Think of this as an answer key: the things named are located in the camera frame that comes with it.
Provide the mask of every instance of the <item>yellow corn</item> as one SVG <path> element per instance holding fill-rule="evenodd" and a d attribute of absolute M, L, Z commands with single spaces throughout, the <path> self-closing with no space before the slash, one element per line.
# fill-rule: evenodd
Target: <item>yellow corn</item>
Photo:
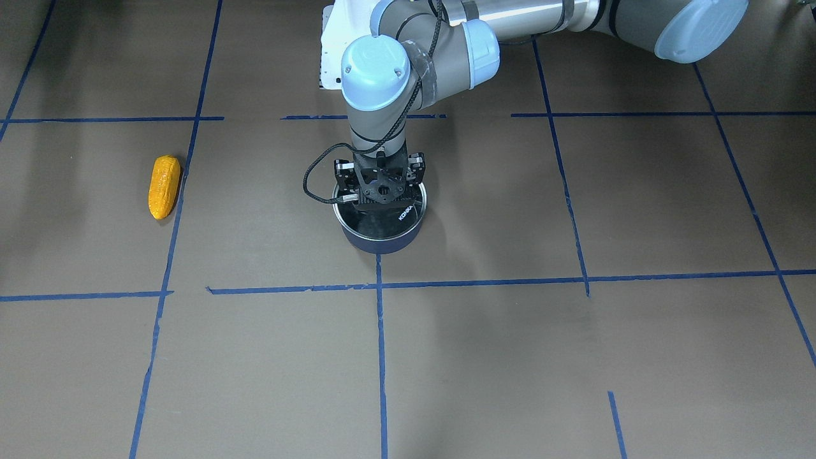
<path fill-rule="evenodd" d="M 181 164 L 178 159 L 169 154 L 156 158 L 148 191 L 148 208 L 156 220 L 170 215 L 173 210 L 180 176 Z"/>

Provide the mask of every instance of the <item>robotic arm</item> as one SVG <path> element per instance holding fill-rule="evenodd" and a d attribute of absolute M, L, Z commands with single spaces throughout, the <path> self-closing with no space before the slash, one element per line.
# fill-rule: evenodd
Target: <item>robotic arm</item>
<path fill-rule="evenodd" d="M 306 171 L 304 192 L 334 206 L 349 241 L 395 252 L 419 232 L 427 205 L 422 153 L 409 154 L 406 115 L 487 81 L 499 70 L 499 40 L 597 30 L 657 57 L 690 63 L 736 29 L 748 0 L 380 0 L 370 35 L 344 51 L 340 79 L 352 144 L 326 150 Z M 331 199 L 308 175 L 340 147 Z"/>

